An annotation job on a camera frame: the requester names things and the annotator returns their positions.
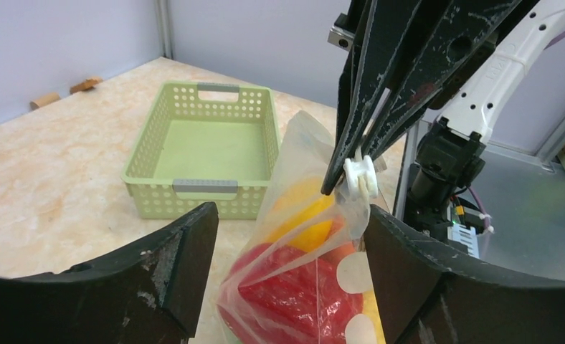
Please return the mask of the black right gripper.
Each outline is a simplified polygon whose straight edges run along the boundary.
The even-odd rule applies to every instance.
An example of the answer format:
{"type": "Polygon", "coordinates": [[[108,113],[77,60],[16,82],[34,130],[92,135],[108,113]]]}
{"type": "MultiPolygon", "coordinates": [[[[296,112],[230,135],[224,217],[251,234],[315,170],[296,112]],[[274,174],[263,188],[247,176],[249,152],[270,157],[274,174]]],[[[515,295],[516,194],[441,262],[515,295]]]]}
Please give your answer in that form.
{"type": "Polygon", "coordinates": [[[352,1],[330,42],[348,52],[338,82],[336,141],[321,193],[346,159],[380,157],[473,76],[533,1],[352,1]]]}

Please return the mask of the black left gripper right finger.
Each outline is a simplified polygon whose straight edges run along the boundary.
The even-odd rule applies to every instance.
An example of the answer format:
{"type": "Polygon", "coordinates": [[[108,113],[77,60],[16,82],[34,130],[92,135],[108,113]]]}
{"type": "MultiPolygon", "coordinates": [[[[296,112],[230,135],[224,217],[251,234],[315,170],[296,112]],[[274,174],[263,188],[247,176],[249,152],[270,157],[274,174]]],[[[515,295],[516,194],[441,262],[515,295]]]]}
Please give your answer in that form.
{"type": "Polygon", "coordinates": [[[565,281],[473,258],[377,205],[364,241],[388,343],[565,343],[565,281]]]}

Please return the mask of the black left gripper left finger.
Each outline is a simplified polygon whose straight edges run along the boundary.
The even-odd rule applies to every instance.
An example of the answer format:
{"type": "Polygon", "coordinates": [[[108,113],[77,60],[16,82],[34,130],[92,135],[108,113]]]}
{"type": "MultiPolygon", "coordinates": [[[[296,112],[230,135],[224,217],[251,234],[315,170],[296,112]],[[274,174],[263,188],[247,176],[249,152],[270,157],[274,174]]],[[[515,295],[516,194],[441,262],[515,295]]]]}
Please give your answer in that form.
{"type": "Polygon", "coordinates": [[[186,343],[218,224],[216,204],[206,202],[64,272],[0,277],[0,343],[186,343]]]}

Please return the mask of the yellow pear toy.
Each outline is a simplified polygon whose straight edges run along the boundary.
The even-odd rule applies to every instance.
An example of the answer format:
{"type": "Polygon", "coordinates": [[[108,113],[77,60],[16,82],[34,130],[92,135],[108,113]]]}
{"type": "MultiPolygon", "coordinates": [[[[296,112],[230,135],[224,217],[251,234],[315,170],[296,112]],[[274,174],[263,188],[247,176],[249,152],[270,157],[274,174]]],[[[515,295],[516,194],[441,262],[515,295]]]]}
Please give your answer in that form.
{"type": "Polygon", "coordinates": [[[378,344],[385,344],[384,331],[381,325],[379,309],[373,290],[363,293],[363,314],[372,321],[378,344]]]}

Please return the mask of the peach toy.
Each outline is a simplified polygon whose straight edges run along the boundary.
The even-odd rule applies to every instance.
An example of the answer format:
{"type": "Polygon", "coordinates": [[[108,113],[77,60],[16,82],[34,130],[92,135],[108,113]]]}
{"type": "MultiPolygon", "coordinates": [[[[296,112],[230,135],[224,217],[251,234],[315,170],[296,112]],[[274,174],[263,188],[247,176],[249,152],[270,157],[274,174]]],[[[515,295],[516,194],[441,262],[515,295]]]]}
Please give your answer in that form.
{"type": "Polygon", "coordinates": [[[332,264],[336,267],[344,258],[350,254],[357,253],[358,250],[355,248],[352,242],[346,242],[335,249],[325,253],[321,256],[322,259],[332,264]]]}

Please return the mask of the red bell pepper toy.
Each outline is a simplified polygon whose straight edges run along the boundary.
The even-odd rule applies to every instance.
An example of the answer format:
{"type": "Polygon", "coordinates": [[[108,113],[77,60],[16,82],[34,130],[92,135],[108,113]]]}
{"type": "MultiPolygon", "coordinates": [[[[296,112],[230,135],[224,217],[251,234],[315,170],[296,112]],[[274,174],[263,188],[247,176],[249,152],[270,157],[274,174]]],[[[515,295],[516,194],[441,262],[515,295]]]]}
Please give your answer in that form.
{"type": "Polygon", "coordinates": [[[223,323],[241,343],[344,343],[363,296],[343,291],[322,258],[271,276],[305,252],[284,245],[260,259],[269,248],[258,244],[232,265],[217,300],[223,323]]]}

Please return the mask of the clear dotted zip top bag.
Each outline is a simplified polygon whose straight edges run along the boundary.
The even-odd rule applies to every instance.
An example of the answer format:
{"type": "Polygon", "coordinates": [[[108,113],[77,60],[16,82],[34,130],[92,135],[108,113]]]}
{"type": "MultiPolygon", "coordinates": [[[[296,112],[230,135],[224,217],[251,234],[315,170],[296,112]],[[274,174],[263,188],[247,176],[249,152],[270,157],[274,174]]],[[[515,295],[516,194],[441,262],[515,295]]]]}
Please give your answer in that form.
{"type": "Polygon", "coordinates": [[[323,194],[333,144],[307,112],[289,121],[255,232],[220,284],[226,343],[385,341],[364,246],[381,169],[352,153],[323,194]]]}

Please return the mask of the white zipper slider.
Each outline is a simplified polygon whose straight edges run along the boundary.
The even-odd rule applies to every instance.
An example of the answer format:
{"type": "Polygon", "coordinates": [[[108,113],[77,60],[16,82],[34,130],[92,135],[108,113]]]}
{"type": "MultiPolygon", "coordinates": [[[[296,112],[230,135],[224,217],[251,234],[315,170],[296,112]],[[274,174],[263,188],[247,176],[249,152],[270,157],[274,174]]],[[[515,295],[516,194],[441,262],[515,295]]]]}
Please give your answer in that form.
{"type": "Polygon", "coordinates": [[[346,183],[350,198],[375,199],[378,196],[378,182],[373,160],[365,156],[358,147],[353,158],[346,158],[343,163],[346,183]]]}

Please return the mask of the orange mango toy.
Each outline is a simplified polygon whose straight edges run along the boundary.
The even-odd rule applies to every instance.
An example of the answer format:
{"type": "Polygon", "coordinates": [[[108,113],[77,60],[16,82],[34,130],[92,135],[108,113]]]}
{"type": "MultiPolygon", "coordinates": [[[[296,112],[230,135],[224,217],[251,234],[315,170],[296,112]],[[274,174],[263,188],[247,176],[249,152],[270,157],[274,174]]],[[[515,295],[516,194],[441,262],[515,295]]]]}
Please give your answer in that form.
{"type": "MultiPolygon", "coordinates": [[[[334,203],[332,196],[320,193],[322,179],[316,176],[304,178],[288,186],[281,196],[277,198],[270,209],[269,219],[282,219],[283,222],[276,229],[270,229],[264,239],[266,243],[274,243],[289,231],[302,223],[319,215],[334,203]]],[[[296,234],[288,245],[311,252],[317,249],[327,239],[332,220],[316,223],[296,234]]]]}

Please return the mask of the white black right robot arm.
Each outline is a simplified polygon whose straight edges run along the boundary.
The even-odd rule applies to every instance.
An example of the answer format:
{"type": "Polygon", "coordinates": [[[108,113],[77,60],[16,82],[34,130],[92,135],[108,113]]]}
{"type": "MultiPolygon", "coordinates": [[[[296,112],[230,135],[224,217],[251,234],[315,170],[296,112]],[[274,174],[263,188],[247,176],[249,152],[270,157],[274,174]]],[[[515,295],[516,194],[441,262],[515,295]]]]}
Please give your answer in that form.
{"type": "Polygon", "coordinates": [[[565,1],[352,1],[328,39],[348,56],[322,193],[350,179],[346,161],[378,158],[438,109],[416,150],[403,220],[447,241],[465,223],[448,206],[482,171],[498,116],[563,29],[565,1]]]}

